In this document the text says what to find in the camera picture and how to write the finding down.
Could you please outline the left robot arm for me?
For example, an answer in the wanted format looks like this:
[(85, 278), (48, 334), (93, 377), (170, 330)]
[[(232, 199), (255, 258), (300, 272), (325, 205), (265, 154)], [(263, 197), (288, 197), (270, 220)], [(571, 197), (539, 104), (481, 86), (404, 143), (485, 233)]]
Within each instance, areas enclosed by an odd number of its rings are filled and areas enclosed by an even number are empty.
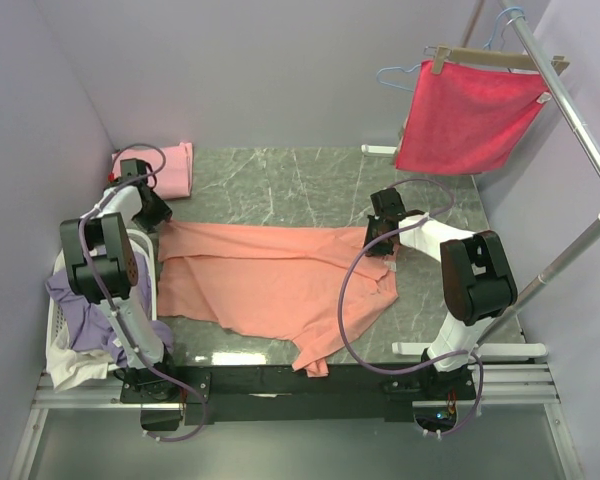
[(144, 160), (122, 161), (120, 175), (99, 202), (81, 217), (63, 221), (59, 233), (70, 289), (105, 316), (121, 343), (126, 366), (150, 370), (144, 389), (166, 402), (179, 392), (180, 378), (169, 370), (167, 343), (142, 305), (141, 275), (127, 230), (137, 223), (151, 233), (171, 220), (172, 210), (150, 185), (156, 175)]

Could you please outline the salmon orange t shirt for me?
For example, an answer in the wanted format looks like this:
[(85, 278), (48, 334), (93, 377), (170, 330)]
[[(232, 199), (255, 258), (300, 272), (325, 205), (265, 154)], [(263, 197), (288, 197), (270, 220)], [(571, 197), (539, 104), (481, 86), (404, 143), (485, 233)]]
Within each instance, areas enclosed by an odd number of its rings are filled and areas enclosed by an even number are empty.
[(398, 298), (394, 257), (356, 257), (365, 233), (172, 221), (159, 235), (157, 311), (291, 341), (293, 369), (325, 377), (328, 356)]

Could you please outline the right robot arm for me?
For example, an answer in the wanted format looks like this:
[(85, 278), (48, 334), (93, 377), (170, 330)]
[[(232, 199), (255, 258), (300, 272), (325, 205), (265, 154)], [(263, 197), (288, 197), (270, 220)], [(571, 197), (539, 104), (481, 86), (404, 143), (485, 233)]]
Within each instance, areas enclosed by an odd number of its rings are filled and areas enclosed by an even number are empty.
[(365, 242), (398, 229), (368, 250), (370, 256), (388, 256), (397, 245), (419, 251), (438, 261), (447, 315), (423, 359), (438, 361), (421, 371), (424, 395), (440, 399), (454, 386), (455, 372), (469, 361), (469, 353), (495, 318), (512, 305), (517, 286), (498, 234), (472, 232), (446, 225), (420, 210), (408, 211), (394, 188), (370, 196)]

